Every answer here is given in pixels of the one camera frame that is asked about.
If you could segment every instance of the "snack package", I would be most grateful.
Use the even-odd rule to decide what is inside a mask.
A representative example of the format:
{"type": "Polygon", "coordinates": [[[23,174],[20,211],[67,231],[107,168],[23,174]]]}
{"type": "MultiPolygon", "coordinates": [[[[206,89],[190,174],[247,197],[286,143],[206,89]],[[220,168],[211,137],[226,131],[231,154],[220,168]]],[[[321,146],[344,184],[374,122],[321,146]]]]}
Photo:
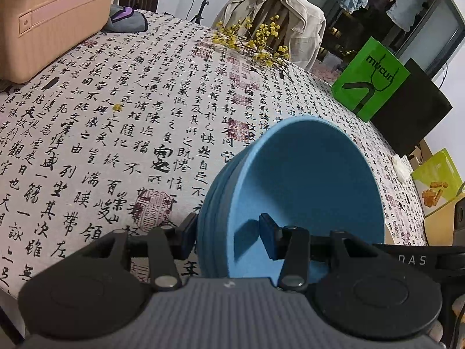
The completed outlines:
{"type": "Polygon", "coordinates": [[[462,179],[447,150],[433,155],[412,173],[425,216],[454,199],[462,179]]]}

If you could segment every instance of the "beige jacket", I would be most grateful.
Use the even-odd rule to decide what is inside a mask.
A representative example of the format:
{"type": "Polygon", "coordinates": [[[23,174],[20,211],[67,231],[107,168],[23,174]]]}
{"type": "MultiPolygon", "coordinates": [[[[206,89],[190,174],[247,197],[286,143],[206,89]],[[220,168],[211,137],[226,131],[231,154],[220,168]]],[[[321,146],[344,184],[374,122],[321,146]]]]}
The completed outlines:
{"type": "MultiPolygon", "coordinates": [[[[221,9],[213,23],[219,21],[225,26],[250,17],[252,20],[266,0],[229,0],[221,9]]],[[[318,55],[318,50],[326,28],[322,10],[307,0],[281,0],[289,9],[289,25],[285,40],[289,40],[290,61],[309,71],[318,55]]]]}

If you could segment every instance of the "metal screw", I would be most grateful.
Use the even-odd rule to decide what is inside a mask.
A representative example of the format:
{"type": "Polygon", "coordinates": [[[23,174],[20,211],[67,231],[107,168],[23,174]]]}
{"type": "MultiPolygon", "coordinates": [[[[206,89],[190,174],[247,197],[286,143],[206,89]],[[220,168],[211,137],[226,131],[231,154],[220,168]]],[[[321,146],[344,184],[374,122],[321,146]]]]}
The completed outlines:
{"type": "Polygon", "coordinates": [[[281,282],[288,287],[299,287],[305,283],[305,280],[299,275],[286,275],[281,282]]]}
{"type": "Polygon", "coordinates": [[[164,289],[172,288],[177,284],[178,280],[172,275],[161,275],[160,277],[155,278],[155,285],[164,289]]]}

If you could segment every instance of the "gray cloth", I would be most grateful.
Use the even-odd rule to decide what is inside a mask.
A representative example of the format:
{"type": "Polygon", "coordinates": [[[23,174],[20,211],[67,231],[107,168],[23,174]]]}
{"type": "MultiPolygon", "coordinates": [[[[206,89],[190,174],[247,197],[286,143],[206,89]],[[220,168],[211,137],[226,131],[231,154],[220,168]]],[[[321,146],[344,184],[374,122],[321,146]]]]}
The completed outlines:
{"type": "Polygon", "coordinates": [[[140,11],[127,6],[112,4],[110,6],[110,17],[103,30],[115,33],[136,33],[147,31],[147,28],[147,19],[140,11]]]}
{"type": "Polygon", "coordinates": [[[398,27],[409,32],[415,16],[422,10],[422,4],[427,0],[396,0],[395,4],[386,12],[398,27]]]}

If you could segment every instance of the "circular pad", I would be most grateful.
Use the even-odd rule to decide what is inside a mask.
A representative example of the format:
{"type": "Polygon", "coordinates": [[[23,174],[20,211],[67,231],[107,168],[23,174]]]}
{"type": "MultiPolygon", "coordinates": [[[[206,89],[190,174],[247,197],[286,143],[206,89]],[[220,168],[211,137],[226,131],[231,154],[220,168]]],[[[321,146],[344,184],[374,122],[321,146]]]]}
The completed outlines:
{"type": "Polygon", "coordinates": [[[31,333],[62,340],[103,336],[127,325],[145,301],[136,277],[105,259],[57,264],[27,282],[19,310],[31,333]]]}
{"type": "Polygon", "coordinates": [[[332,271],[316,285],[315,301],[334,327],[376,341],[418,334],[442,306],[439,284],[431,278],[394,260],[373,258],[332,271]]]}

